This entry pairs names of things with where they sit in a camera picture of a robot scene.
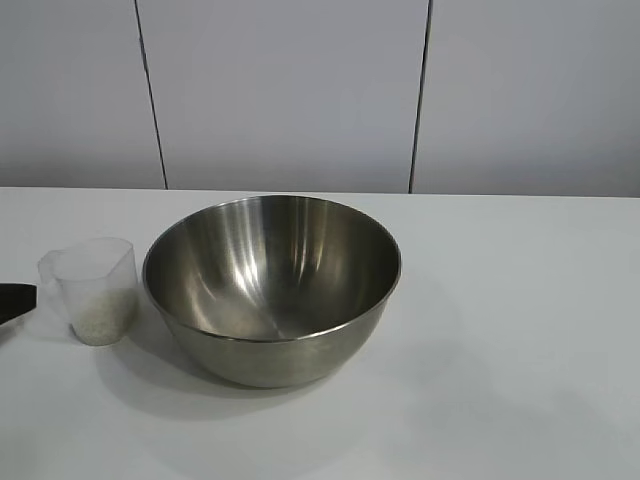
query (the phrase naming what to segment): panel seam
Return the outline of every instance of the panel seam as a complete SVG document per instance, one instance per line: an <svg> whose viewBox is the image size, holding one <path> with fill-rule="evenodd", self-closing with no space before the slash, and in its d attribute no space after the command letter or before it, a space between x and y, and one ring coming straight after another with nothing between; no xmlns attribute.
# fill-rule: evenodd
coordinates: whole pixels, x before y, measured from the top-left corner
<svg viewBox="0 0 640 480"><path fill-rule="evenodd" d="M420 70L420 86L418 89L418 103L416 105L416 122L413 130L413 148L411 150L411 169L409 170L409 188L407 193L413 193L416 174L416 157L418 154L418 137L420 136L420 116L422 113L422 99L424 97L424 84L427 70L427 57L429 54L429 36L431 34L431 17L433 16L433 4L435 0L427 1L427 18L424 28L424 47L422 50L422 65Z"/></svg>

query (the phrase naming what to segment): mixing bowl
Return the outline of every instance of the mixing bowl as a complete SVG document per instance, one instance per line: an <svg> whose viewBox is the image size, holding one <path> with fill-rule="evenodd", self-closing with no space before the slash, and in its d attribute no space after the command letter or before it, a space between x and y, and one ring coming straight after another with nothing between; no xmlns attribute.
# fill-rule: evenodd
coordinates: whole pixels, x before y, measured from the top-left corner
<svg viewBox="0 0 640 480"><path fill-rule="evenodd" d="M261 196L201 210L153 244L143 282L182 348L233 382L283 387L340 367L400 277L400 251L339 203Z"/></svg>

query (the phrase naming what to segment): black object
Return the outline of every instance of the black object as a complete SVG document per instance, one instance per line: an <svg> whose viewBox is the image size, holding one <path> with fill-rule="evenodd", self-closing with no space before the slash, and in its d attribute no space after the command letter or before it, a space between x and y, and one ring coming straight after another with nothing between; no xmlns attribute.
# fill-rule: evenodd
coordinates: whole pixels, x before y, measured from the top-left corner
<svg viewBox="0 0 640 480"><path fill-rule="evenodd" d="M37 291L26 283L0 283L0 325L36 308Z"/></svg>

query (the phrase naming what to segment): bowl rim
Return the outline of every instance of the bowl rim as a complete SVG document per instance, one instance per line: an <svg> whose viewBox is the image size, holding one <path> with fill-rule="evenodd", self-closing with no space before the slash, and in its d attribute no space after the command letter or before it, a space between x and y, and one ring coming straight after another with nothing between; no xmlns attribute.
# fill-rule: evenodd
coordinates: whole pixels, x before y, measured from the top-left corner
<svg viewBox="0 0 640 480"><path fill-rule="evenodd" d="M331 328L327 328L327 329L324 329L324 330L318 330L317 332L309 333L309 334L306 334L306 335L300 335L298 337L291 337L291 338L273 338L273 339L271 339L271 338L246 338L246 337L233 337L233 336L229 336L229 335L220 335L218 333L213 333L213 332L209 332L207 330L202 330L200 328L196 328L193 325L190 325L190 324L188 324L186 322L180 321L174 315L170 314L167 310L165 310L164 307L162 307L160 305L160 303L155 299L155 297L151 293L151 291L149 289L149 284L147 282L147 267L148 267L148 263L149 263L149 257L151 255L151 252L156 247L156 245L158 243L160 243L165 236L167 236L171 231L173 231L179 225L182 225L183 223L188 221L190 218L192 218L192 217L194 217L194 216L196 216L196 215L198 215L198 214L200 214L202 212L205 212L205 211L208 211L208 210L214 210L214 209L218 209L218 208L222 208L222 207L226 207L226 206L233 205L233 204L238 204L238 203L248 203L248 202L256 201L258 199L265 198L265 197L268 197L268 198L287 198L287 199L294 199L295 198L295 199L313 200L313 201L320 201L320 202L324 202L324 203L329 203L329 204L332 204L332 205L335 205L335 206L338 206L338 207L341 207L341 208L347 208L349 210L352 210L353 212L355 212L355 213L357 213L359 215L362 215L366 219L372 221L378 228L381 229L382 233L384 235L386 235L386 237L391 241L391 244L393 245L393 248L394 248L394 250L396 252L396 257L398 259L398 270L396 272L396 277L393 279L393 283L387 289L387 292L373 306L371 306L366 311L362 312L360 315L358 315L356 317L353 317L353 318L351 318L351 319L349 319L349 320L347 320L345 322L342 322L339 325L336 325L336 326L331 327ZM242 197L242 198L238 198L238 199L229 200L229 201L226 201L226 202L210 205L208 207L201 208L201 209L199 209L199 210L187 215L186 217L178 220L177 222L173 223L171 226L169 226L164 232L162 232L153 241L153 243L151 244L151 246L147 250L147 253L145 254L145 257L144 257L144 262L142 264L142 285L144 287L145 294L151 300L151 303L154 305L154 307L156 307L160 311L162 316L165 319L169 319L169 320L171 320L172 322L176 323L177 325L179 325L181 327L187 328L187 329L192 330L194 332L200 333L202 335L206 335L208 337L213 337L213 338L216 338L216 339L219 339L219 340L225 340L225 341L231 341L231 342L242 342L242 343L278 344L278 343L289 343L289 342L295 342L295 341L298 341L298 340L305 340L305 339L311 339L311 338L315 338L315 337L321 337L321 336L330 334L332 332L336 332L338 330L341 330L343 328L348 327L349 325L352 325L354 323L359 322L362 318L366 317L370 312L376 310L378 307L383 305L389 299L391 294L394 292L394 290L398 286L398 282L400 281L401 274L402 274L402 254L400 252L400 247L398 245L398 242L393 237L391 232L389 232L389 230L384 225L382 225L375 218L373 218L370 215L366 214L362 210L354 208L354 207L352 207L350 205L345 205L344 203L336 202L334 200L327 200L325 198L311 197L311 196L306 196L306 195L286 195L286 194L268 194L267 193L267 194L264 194L264 195L251 195L249 197Z"/></svg>

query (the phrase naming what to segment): stainless steel bowl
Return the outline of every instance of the stainless steel bowl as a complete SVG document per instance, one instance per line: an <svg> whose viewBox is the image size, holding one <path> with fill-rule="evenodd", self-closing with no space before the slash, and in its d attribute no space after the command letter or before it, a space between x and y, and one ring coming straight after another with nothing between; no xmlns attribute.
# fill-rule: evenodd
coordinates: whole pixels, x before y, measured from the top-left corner
<svg viewBox="0 0 640 480"><path fill-rule="evenodd" d="M163 233L145 288L182 348L228 380L283 387L340 367L400 277L378 222L316 198L263 196L194 213Z"/></svg>

